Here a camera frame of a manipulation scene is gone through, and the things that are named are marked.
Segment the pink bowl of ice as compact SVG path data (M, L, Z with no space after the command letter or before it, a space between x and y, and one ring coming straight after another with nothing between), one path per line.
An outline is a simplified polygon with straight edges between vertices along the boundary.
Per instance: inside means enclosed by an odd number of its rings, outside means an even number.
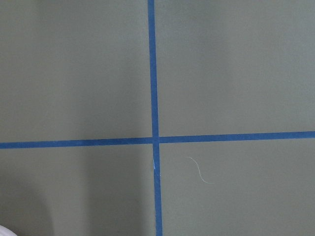
M0 225L0 236L17 236L17 235L11 230L9 230L8 228Z

